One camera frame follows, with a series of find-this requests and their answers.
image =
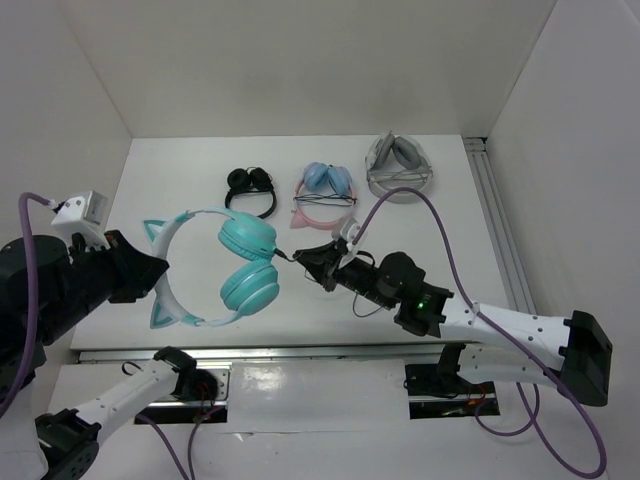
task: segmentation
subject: gray headphones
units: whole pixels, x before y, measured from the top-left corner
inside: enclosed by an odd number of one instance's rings
[[[384,169],[391,152],[404,170]],[[369,190],[381,197],[397,187],[412,187],[424,193],[433,177],[433,168],[422,146],[409,135],[395,137],[391,131],[380,135],[365,158]],[[389,197],[390,202],[410,203],[419,200],[410,192],[396,193]]]

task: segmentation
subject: ear cup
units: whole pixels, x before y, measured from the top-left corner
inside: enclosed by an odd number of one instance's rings
[[[218,240],[247,260],[271,259],[276,249],[276,230],[264,220],[248,213],[234,212],[218,233]]]
[[[373,165],[371,166],[372,170],[382,168],[382,166],[384,165],[384,162],[387,161],[387,158],[389,158],[389,153],[391,153],[391,148],[393,147],[393,144],[395,142],[395,137],[391,132],[389,132],[381,142],[382,142],[382,145],[378,150],[378,156],[376,157],[376,161],[373,162]]]
[[[417,170],[422,165],[422,157],[418,149],[406,138],[397,137],[392,148],[398,163],[407,170]]]
[[[271,177],[260,167],[251,170],[251,172],[249,172],[249,177],[251,178],[253,186],[258,190],[270,190],[273,188]]]
[[[345,167],[330,167],[327,172],[329,184],[338,195],[348,195],[351,186],[351,174]]]
[[[268,260],[255,260],[229,277],[220,297],[229,310],[247,316],[265,308],[279,292],[278,271]]]
[[[324,163],[313,162],[304,169],[304,185],[312,192],[320,190],[327,183],[327,167]]]
[[[247,171],[243,168],[236,168],[227,177],[229,188],[240,190],[251,186],[251,178]]]

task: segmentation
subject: teal cat ear headphones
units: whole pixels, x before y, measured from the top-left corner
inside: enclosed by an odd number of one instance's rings
[[[168,221],[144,220],[144,230],[152,245],[151,254],[166,260],[169,245],[178,229],[200,213],[229,217],[218,233],[218,240],[236,255],[249,260],[220,289],[220,297],[232,313],[219,320],[205,320],[191,314],[176,300],[165,273],[155,286],[156,301],[151,311],[151,328],[168,327],[177,322],[196,327],[227,325],[259,312],[273,302],[280,292],[278,272],[271,264],[276,250],[276,231],[264,220],[248,213],[211,207],[187,210]]]

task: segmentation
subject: pink headphones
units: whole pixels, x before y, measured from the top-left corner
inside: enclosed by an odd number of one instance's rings
[[[300,208],[300,204],[307,201],[308,203],[318,203],[317,201],[309,200],[304,196],[300,195],[300,192],[303,188],[310,190],[311,192],[317,192],[320,190],[326,183],[331,185],[331,188],[335,192],[334,195],[316,195],[311,196],[315,197],[316,200],[322,199],[331,199],[331,200],[345,200],[350,201],[351,205],[349,205],[347,209],[347,213],[342,215],[337,220],[331,222],[319,222],[313,220],[306,216],[302,209]],[[355,196],[355,192],[353,189],[353,183],[351,180],[351,175],[349,171],[345,167],[334,167],[333,165],[325,165],[324,163],[314,162],[308,165],[304,169],[304,173],[302,179],[298,182],[296,186],[294,198],[293,198],[293,218],[291,219],[291,228],[304,228],[311,227],[317,230],[333,230],[333,228],[338,225],[344,218],[351,215],[353,209],[355,207],[357,198]]]

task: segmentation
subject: white wall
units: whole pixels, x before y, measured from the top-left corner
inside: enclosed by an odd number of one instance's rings
[[[131,136],[55,1],[0,2],[0,246],[21,236],[18,196],[115,195]],[[36,233],[51,212],[32,207]],[[70,339],[48,349],[36,409],[48,405]]]
[[[614,480],[640,467],[638,14],[640,0],[559,0],[489,137],[538,309],[591,312],[613,341],[593,414]]]
[[[555,0],[60,0],[134,137],[486,136]]]

